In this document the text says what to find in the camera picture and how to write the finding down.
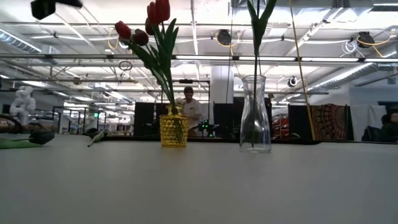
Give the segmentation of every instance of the desk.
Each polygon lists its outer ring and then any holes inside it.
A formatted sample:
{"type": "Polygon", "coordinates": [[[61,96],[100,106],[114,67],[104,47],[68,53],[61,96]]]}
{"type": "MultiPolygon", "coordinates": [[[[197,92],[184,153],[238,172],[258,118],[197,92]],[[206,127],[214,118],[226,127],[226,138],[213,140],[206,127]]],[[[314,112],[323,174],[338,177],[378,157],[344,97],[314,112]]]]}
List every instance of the desk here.
{"type": "Polygon", "coordinates": [[[0,223],[398,223],[394,145],[89,141],[0,150],[0,223]]]}

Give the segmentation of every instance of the ceiling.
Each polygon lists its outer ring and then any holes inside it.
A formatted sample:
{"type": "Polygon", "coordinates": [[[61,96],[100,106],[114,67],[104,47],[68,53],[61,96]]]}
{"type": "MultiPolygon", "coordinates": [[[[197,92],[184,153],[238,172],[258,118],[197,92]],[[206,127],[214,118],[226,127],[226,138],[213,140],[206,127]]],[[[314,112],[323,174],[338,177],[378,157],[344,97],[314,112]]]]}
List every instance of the ceiling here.
{"type": "MultiPolygon", "coordinates": [[[[146,6],[150,1],[131,1],[131,0],[84,0],[84,7],[80,10],[57,4],[56,14],[37,21],[30,12],[31,0],[2,0],[0,1],[0,22],[3,28],[12,32],[14,35],[28,41],[34,46],[51,45],[60,54],[129,54],[126,49],[117,45],[117,34],[113,30],[113,24],[117,21],[124,21],[132,24],[131,29],[143,29],[142,24],[146,19],[146,6]]],[[[229,55],[229,47],[224,47],[217,43],[214,37],[220,29],[231,31],[233,42],[237,42],[231,50],[233,55],[253,55],[252,30],[250,17],[245,13],[228,15],[228,3],[226,0],[170,0],[172,6],[171,18],[177,18],[180,31],[175,45],[175,55],[229,55]],[[192,27],[192,18],[195,19],[196,36],[192,27]],[[198,39],[198,52],[195,52],[194,39],[198,39]]],[[[360,16],[338,17],[329,20],[326,24],[317,29],[317,24],[322,22],[323,17],[329,9],[296,9],[295,25],[297,38],[307,35],[313,31],[308,40],[303,41],[299,48],[302,57],[358,57],[361,54],[365,57],[374,54],[372,48],[356,49],[352,54],[345,54],[346,42],[351,37],[356,37],[360,31],[369,31],[376,42],[382,42],[395,35],[398,14],[396,12],[367,12],[360,16]]],[[[294,32],[291,17],[286,10],[274,13],[270,19],[270,29],[267,31],[261,46],[261,56],[297,56],[295,51],[294,32]]],[[[390,42],[380,45],[383,49],[397,41],[392,38],[390,42]]],[[[20,54],[20,50],[0,42],[1,53],[20,54]]],[[[14,60],[20,65],[25,65],[45,77],[50,76],[50,67],[40,66],[40,60],[14,60]]],[[[137,60],[131,60],[134,65],[130,71],[122,71],[118,63],[120,60],[112,62],[103,60],[59,60],[61,64],[68,64],[64,67],[53,67],[53,74],[58,73],[57,78],[81,77],[88,79],[112,80],[115,77],[124,79],[132,78],[138,83],[107,83],[110,90],[153,90],[157,89],[154,77],[137,60]],[[81,67],[78,63],[97,63],[95,67],[81,67]]],[[[213,62],[178,63],[172,68],[174,79],[209,80],[211,76],[211,66],[213,62]]],[[[231,63],[231,68],[236,77],[243,77],[254,73],[253,63],[231,63]]],[[[338,65],[311,65],[303,66],[303,76],[307,83],[313,83],[331,72],[339,69],[338,65]]],[[[291,90],[287,86],[287,78],[292,76],[300,79],[300,70],[296,64],[280,63],[275,65],[261,65],[262,74],[267,77],[267,91],[286,91],[291,90]]],[[[62,83],[67,88],[88,88],[88,84],[74,85],[72,83],[62,83]]],[[[196,90],[203,89],[194,85],[196,90]]],[[[153,96],[147,93],[127,93],[123,95],[132,101],[148,100],[152,101],[153,96]]],[[[197,94],[196,98],[207,99],[206,93],[197,94]]]]}

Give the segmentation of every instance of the man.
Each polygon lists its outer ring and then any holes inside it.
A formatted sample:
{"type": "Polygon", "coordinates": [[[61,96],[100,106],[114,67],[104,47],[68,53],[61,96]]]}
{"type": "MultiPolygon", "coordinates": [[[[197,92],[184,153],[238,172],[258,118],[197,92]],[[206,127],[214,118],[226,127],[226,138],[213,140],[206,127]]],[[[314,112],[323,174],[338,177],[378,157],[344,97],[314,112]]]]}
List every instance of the man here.
{"type": "Polygon", "coordinates": [[[184,88],[185,104],[182,114],[189,116],[189,132],[190,137],[199,136],[199,131],[195,129],[202,120],[202,112],[199,101],[193,99],[193,88],[188,86],[184,88]]]}
{"type": "Polygon", "coordinates": [[[383,124],[380,132],[380,140],[382,142],[397,142],[398,141],[398,124],[396,114],[385,114],[381,118],[383,124]]]}

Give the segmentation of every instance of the yellow vase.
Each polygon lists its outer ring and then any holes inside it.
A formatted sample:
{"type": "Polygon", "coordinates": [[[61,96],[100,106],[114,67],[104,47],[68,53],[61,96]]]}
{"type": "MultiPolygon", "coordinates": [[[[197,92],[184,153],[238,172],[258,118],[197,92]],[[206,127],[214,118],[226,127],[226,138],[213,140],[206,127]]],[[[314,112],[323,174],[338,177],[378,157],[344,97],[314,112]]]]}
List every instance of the yellow vase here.
{"type": "Polygon", "coordinates": [[[181,115],[181,106],[176,106],[177,114],[172,113],[172,105],[167,105],[168,115],[160,116],[160,141],[163,147],[187,146],[189,117],[181,115]]]}

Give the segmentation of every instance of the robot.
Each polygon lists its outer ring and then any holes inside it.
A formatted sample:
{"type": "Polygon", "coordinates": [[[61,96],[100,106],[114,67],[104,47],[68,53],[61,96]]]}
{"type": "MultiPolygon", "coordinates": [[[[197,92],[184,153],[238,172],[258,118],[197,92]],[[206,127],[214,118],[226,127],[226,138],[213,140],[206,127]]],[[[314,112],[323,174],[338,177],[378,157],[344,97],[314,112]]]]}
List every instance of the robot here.
{"type": "Polygon", "coordinates": [[[28,115],[36,109],[35,99],[30,97],[33,88],[30,86],[20,86],[16,91],[16,98],[10,106],[11,116],[18,116],[21,125],[28,124],[28,115]]]}

